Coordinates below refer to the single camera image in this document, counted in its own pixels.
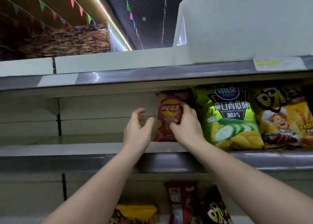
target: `chef hat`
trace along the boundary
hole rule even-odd
[[[272,122],[270,121],[271,117],[275,114],[283,114],[285,116],[287,116],[287,110],[284,108],[281,108],[279,112],[272,112],[270,110],[266,110],[264,111],[263,115],[262,115],[262,120],[267,122],[269,125],[273,125]]]

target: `hand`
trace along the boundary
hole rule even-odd
[[[124,129],[123,149],[128,151],[139,151],[141,155],[148,147],[151,140],[151,132],[154,124],[154,118],[150,117],[146,122],[146,116],[143,113],[146,110],[140,108],[131,114],[126,128]]]
[[[183,105],[183,115],[180,125],[172,122],[170,123],[170,129],[177,141],[185,148],[199,141],[205,141],[197,113],[187,104]]]

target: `forearm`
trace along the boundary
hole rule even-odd
[[[205,142],[190,152],[256,224],[305,223],[313,219],[313,200],[286,184]]]
[[[43,223],[108,223],[140,155],[122,150]]]

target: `person's left hand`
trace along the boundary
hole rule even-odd
[[[143,113],[146,110],[140,108],[131,114],[125,130],[123,149],[128,151],[139,151],[144,153],[151,140],[151,132],[154,124],[154,118],[150,117],[146,122],[146,116]]]

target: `price tag holder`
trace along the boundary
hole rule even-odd
[[[300,57],[255,58],[253,63],[257,71],[306,70]]]

